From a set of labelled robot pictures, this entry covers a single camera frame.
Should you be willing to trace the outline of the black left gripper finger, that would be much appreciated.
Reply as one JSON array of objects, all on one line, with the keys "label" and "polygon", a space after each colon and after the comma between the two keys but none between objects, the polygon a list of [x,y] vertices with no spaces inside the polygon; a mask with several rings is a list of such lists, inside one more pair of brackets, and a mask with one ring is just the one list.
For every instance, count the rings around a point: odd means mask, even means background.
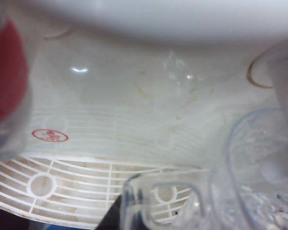
[{"label": "black left gripper finger", "polygon": [[124,220],[125,204],[124,197],[119,195],[102,219],[103,230],[121,230]]}]

